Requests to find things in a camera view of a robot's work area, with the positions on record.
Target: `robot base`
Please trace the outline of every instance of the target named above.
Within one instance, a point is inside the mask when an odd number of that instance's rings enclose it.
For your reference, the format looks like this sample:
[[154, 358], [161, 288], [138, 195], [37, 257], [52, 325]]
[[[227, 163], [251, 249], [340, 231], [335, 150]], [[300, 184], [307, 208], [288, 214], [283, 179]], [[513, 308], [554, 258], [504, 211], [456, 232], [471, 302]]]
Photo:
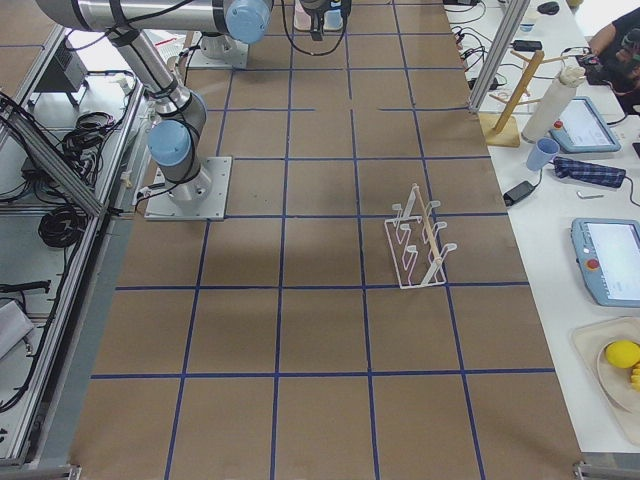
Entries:
[[[170, 194], [150, 198], [144, 217], [147, 220], [165, 220], [171, 222], [185, 220], [224, 220], [227, 208], [227, 194], [231, 177], [231, 157], [209, 157], [202, 160], [202, 167], [211, 177], [211, 191], [202, 200], [193, 202], [175, 202]], [[164, 175], [158, 169], [156, 182], [164, 181]]]
[[247, 68], [247, 57], [249, 56], [249, 45], [242, 42], [236, 42], [236, 48], [232, 54], [223, 55], [222, 58], [205, 57], [200, 50], [193, 52], [189, 68], [192, 70], [203, 69], [231, 69], [239, 68], [244, 70]]

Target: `checkered cloth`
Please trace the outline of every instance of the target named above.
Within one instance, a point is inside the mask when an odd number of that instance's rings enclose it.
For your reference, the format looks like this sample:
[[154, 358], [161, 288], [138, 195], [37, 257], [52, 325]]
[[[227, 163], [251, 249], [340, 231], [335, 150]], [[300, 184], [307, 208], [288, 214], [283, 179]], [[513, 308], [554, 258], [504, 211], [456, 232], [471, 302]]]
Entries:
[[619, 188], [627, 175], [627, 171], [621, 168], [579, 162], [564, 157], [556, 157], [553, 166], [559, 178], [571, 177], [582, 182], [613, 188]]

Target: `metal shelf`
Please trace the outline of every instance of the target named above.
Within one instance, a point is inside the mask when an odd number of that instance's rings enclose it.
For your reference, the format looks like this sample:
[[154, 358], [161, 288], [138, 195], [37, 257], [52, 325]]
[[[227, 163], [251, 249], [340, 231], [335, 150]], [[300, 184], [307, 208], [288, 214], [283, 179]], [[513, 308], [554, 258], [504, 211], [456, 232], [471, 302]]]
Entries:
[[[36, 75], [29, 80], [33, 85]], [[77, 252], [69, 265], [68, 275], [60, 284], [64, 270], [65, 252], [46, 246], [38, 236], [38, 225], [46, 212], [55, 206], [42, 202], [29, 194], [9, 206], [0, 208], [0, 283], [15, 284], [39, 280], [51, 280], [51, 289], [27, 292], [27, 313], [37, 327], [46, 324], [50, 317], [53, 300], [58, 297], [55, 316], [48, 329], [36, 328], [30, 334], [30, 343], [35, 351], [40, 346], [29, 388], [18, 404], [11, 410], [0, 413], [0, 466], [20, 465], [30, 447], [29, 438], [36, 415], [41, 413], [44, 390], [50, 380], [52, 367], [66, 333], [71, 312], [76, 302], [90, 255], [98, 247], [99, 229], [106, 215], [106, 204], [120, 177], [123, 158], [134, 143], [138, 128], [146, 121], [143, 105], [143, 87], [138, 84], [127, 97], [121, 87], [107, 76], [89, 76], [88, 89], [80, 105], [74, 107], [64, 94], [41, 94], [30, 113], [56, 138], [62, 138], [75, 127], [79, 115], [91, 111], [105, 111], [116, 120], [123, 115], [121, 126], [113, 132], [103, 149], [103, 167], [92, 195], [102, 205], [100, 215], [90, 216]], [[27, 92], [22, 92], [24, 99]], [[12, 138], [4, 135], [0, 143], [0, 163], [3, 174], [0, 191], [7, 191], [22, 182], [21, 168], [25, 152]], [[27, 377], [32, 359], [26, 355], [25, 345], [16, 345], [0, 360], [0, 401], [10, 398], [15, 388]]]

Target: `screen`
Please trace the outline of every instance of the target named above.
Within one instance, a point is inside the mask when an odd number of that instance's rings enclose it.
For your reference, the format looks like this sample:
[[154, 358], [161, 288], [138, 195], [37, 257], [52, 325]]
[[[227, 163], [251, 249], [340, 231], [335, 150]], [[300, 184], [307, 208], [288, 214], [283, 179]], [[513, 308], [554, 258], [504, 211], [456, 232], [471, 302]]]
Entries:
[[572, 100], [560, 115], [571, 142], [578, 147], [612, 145], [597, 115], [584, 100]]
[[613, 300], [640, 299], [640, 242], [633, 225], [588, 223], [600, 269]]

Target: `lemon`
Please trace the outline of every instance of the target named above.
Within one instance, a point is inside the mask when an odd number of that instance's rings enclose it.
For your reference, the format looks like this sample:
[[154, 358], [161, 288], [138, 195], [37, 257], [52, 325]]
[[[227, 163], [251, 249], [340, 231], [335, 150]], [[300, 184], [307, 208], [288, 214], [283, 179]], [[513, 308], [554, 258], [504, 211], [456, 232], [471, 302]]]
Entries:
[[618, 340], [607, 345], [604, 355], [614, 367], [630, 368], [640, 362], [640, 346], [631, 340]]

